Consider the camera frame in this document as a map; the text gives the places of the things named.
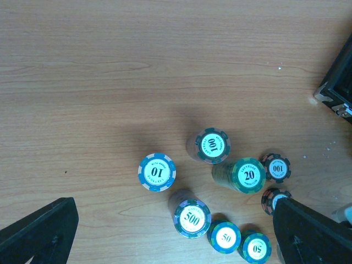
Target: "teal poker chip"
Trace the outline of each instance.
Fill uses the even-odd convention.
[[[241,243],[240,229],[228,221],[214,221],[207,233],[212,247],[223,254],[234,252]]]
[[[173,222],[176,230],[186,238],[199,238],[209,230],[211,213],[200,200],[188,199],[175,210]]]
[[[242,234],[239,254],[248,263],[264,264],[269,260],[271,252],[272,246],[266,235],[255,230],[248,230]]]
[[[175,181],[175,163],[163,153],[150,154],[140,163],[138,178],[149,191],[165,191]]]
[[[266,171],[267,180],[275,183],[283,183],[290,178],[290,161],[280,154],[269,153],[261,158],[261,163]]]
[[[198,157],[210,164],[224,161],[231,150],[228,135],[218,128],[207,128],[199,133],[195,141]]]
[[[255,194],[264,187],[266,172],[257,159],[242,158],[234,165],[230,177],[235,190]]]

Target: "green poker chip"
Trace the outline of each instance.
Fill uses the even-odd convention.
[[[195,140],[197,156],[210,164],[224,161],[231,150],[231,142],[225,131],[207,128],[199,133]]]
[[[207,237],[212,247],[222,254],[234,252],[241,242],[239,228],[228,221],[214,221],[208,230]]]
[[[232,183],[235,189],[244,194],[255,194],[265,184],[266,172],[255,158],[242,158],[232,169]]]
[[[272,246],[269,238],[255,230],[247,230],[242,234],[239,254],[248,263],[264,264],[272,252]]]
[[[266,172],[263,165],[255,158],[242,158],[238,161],[225,161],[215,164],[212,176],[221,186],[244,194],[255,194],[265,184]]]
[[[199,238],[207,233],[211,224],[209,208],[200,200],[181,202],[173,215],[176,230],[186,238]]]

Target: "wooden surface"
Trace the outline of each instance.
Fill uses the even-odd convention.
[[[216,185],[185,142],[223,128],[232,157],[284,151],[296,200],[327,216],[350,202],[352,126],[312,94],[351,12],[344,0],[1,1],[0,229],[72,196],[68,263],[245,263],[175,231],[168,196],[189,187],[213,213],[258,225],[278,263],[263,191]],[[137,178],[155,151],[177,165],[162,193]]]

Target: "printed number 100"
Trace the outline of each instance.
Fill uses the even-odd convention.
[[[211,151],[218,150],[216,147],[215,139],[209,139],[208,143]]]

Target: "poker chip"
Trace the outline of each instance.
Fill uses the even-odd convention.
[[[267,180],[271,182],[283,183],[285,179],[291,176],[291,163],[280,154],[266,154],[260,159],[260,162],[266,171]]]
[[[280,198],[291,197],[291,193],[284,189],[270,188],[263,193],[261,204],[264,212],[274,215],[276,203]]]
[[[207,128],[188,138],[186,150],[195,161],[217,164],[228,157],[231,143],[228,135],[223,130]]]
[[[238,251],[248,263],[263,264],[269,260],[272,247],[266,235],[255,230],[247,230],[242,234]]]
[[[210,210],[191,191],[175,192],[168,206],[174,226],[182,236],[199,238],[208,231],[211,224]]]
[[[140,163],[138,178],[148,190],[164,191],[175,181],[175,163],[163,153],[150,154]]]
[[[234,252],[241,242],[240,229],[228,221],[214,221],[207,232],[209,243],[212,247],[223,254]]]
[[[217,184],[244,194],[260,191],[265,184],[265,174],[263,165],[255,158],[225,161],[212,168],[212,176]]]

